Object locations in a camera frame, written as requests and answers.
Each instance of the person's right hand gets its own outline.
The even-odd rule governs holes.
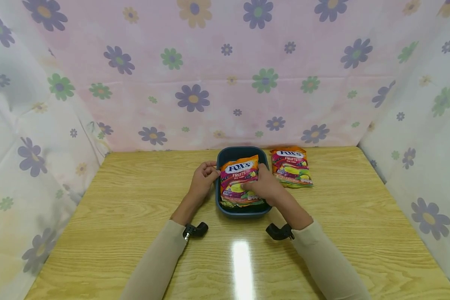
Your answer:
[[[271,206],[276,206],[277,201],[288,194],[265,164],[258,165],[258,181],[242,183],[241,187],[256,193]]]

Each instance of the beige sleeve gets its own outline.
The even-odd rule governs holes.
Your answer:
[[[185,227],[168,220],[147,249],[122,292],[121,300],[161,300],[187,241]]]
[[[322,231],[317,221],[292,230],[292,241],[327,300],[371,299],[358,273]]]

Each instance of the candy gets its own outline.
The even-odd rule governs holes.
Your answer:
[[[229,208],[263,204],[251,190],[242,189],[242,183],[258,180],[258,155],[230,161],[221,167],[220,192],[223,206]]]
[[[308,170],[307,152],[299,147],[273,149],[272,171],[285,187],[311,187],[313,182]]]

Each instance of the wooden table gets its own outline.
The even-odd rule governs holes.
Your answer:
[[[308,148],[312,189],[290,190],[357,269],[374,299],[450,299],[450,282],[355,147]],[[200,162],[218,151],[116,152],[93,179],[26,299],[118,299],[140,257],[185,195]],[[272,209],[224,217],[213,196],[165,299],[323,299]]]

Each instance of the person's left hand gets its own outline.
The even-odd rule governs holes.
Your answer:
[[[220,176],[220,171],[215,168],[216,165],[216,161],[206,161],[193,173],[187,196],[196,201],[198,205],[203,203],[213,182]]]

